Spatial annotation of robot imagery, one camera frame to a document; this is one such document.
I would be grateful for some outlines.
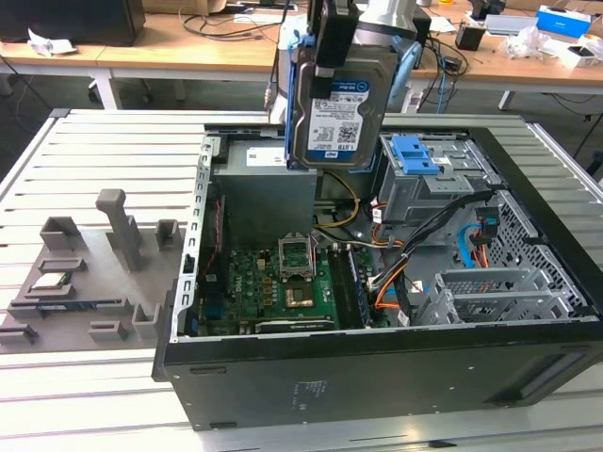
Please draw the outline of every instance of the blue box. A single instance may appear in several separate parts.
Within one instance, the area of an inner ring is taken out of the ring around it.
[[[561,8],[540,7],[536,13],[538,28],[560,35],[579,38],[588,32],[592,16]]]

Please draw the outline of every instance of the circuit chip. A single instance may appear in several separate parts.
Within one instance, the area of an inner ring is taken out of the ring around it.
[[[285,306],[287,308],[314,307],[313,285],[311,282],[286,282]]]

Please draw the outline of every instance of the green circuit board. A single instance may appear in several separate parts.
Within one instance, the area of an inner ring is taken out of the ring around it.
[[[293,250],[288,263],[302,266],[307,262],[304,253]],[[364,280],[371,275],[372,256],[367,250],[358,250],[355,256]],[[231,251],[226,293],[213,306],[201,310],[200,334],[249,334],[254,324],[271,320],[331,320],[338,329],[327,251],[316,249],[314,257],[316,274],[311,282],[301,278],[284,282],[279,274],[278,249]]]

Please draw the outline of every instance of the barcode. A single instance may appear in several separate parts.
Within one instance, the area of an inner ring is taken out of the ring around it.
[[[339,127],[338,143],[355,143],[358,135],[358,122],[344,122]]]

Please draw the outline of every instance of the motherboard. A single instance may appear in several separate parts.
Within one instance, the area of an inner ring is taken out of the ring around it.
[[[285,254],[279,249],[231,250],[227,263],[226,287],[221,295],[205,298],[199,318],[201,335],[237,335],[257,332],[291,332],[339,330],[338,312],[348,316],[345,307],[337,306],[335,293],[342,271],[332,269],[337,252],[312,247],[292,247]],[[345,259],[353,256],[354,275],[362,287],[373,271],[372,256],[364,250],[342,250]],[[352,274],[345,261],[345,274]],[[293,268],[312,268],[306,277],[291,274]]]

